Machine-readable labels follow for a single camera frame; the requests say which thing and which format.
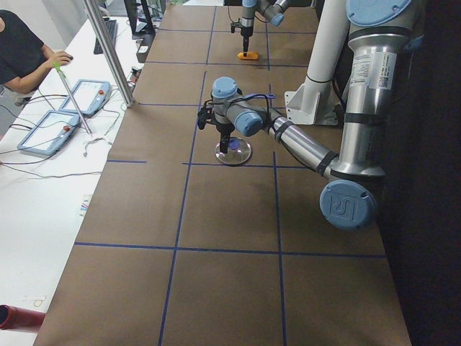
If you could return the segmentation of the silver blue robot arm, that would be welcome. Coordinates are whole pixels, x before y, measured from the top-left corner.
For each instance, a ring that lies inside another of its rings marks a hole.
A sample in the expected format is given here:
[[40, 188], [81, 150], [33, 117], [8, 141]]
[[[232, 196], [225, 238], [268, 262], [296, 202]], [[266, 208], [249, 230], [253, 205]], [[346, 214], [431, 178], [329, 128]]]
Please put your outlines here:
[[285, 0], [278, 0], [273, 4], [263, 0], [242, 1], [242, 16], [235, 24], [235, 27], [240, 29], [243, 38], [242, 58], [248, 58], [248, 56], [252, 58], [256, 57], [252, 52], [249, 52], [249, 39], [253, 35], [256, 13], [259, 13], [274, 26], [279, 26], [284, 19], [284, 12], [289, 6], [290, 2]]
[[301, 164], [327, 179], [319, 204], [325, 219], [348, 231], [370, 225], [379, 208], [382, 140], [392, 103], [395, 65], [422, 41], [425, 1], [325, 1], [305, 81], [285, 94], [286, 115], [253, 106], [234, 79], [222, 76], [197, 115], [199, 128], [260, 130]]

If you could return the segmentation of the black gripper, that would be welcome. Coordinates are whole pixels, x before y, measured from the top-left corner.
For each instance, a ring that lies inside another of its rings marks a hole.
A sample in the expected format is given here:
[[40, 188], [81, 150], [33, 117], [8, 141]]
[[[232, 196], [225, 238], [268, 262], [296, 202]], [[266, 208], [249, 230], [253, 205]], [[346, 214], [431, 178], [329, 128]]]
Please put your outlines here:
[[248, 55], [249, 38], [252, 36], [252, 27], [241, 27], [241, 36], [243, 37], [243, 57]]
[[227, 154], [231, 133], [234, 131], [234, 125], [232, 123], [217, 122], [216, 128], [220, 133], [219, 152]]

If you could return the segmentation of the person's hand on mouse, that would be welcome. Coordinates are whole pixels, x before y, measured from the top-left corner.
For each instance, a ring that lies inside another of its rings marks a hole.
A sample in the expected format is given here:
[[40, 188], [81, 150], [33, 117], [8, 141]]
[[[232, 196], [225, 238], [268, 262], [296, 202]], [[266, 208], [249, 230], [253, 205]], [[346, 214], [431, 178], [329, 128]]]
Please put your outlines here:
[[68, 65], [73, 60], [73, 56], [65, 51], [54, 52], [49, 57], [48, 62], [52, 67]]

